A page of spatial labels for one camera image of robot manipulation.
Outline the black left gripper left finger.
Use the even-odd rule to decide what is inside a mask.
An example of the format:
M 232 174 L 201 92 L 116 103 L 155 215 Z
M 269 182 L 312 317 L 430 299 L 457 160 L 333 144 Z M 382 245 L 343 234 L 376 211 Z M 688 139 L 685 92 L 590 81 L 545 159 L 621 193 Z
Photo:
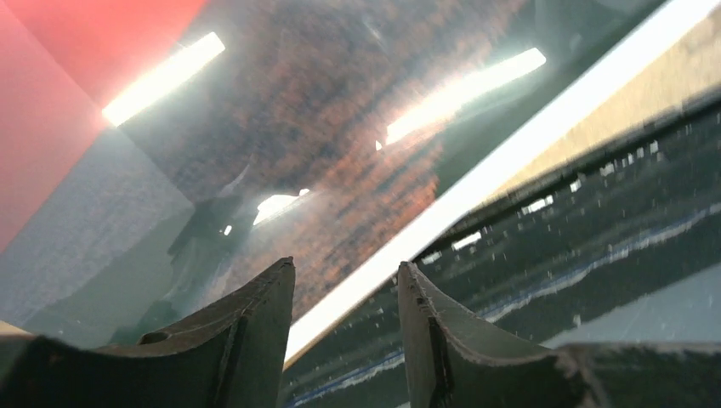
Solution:
M 134 345 L 80 349 L 1 339 L 4 407 L 274 407 L 295 268 L 281 258 L 207 307 Z

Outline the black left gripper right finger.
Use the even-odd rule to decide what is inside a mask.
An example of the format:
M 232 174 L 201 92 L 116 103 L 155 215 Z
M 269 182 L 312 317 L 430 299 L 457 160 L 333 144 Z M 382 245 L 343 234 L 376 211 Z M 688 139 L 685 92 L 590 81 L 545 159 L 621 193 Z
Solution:
M 716 343 L 544 348 L 480 318 L 413 263 L 398 268 L 413 407 L 717 407 Z

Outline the sunset photo print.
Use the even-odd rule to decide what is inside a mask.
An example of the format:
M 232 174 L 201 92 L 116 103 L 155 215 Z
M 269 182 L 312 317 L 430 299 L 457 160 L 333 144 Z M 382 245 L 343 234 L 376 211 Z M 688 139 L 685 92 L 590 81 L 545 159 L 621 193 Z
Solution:
M 133 343 L 298 261 L 289 355 L 717 1 L 4 1 L 1 321 Z

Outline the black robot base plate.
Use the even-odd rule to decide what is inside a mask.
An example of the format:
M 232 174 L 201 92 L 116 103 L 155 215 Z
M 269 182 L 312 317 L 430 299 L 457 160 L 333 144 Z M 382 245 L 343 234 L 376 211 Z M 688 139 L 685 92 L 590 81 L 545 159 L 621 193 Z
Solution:
M 720 347 L 720 92 L 475 213 L 414 264 L 517 337 Z M 413 407 L 398 277 L 285 375 L 282 407 Z

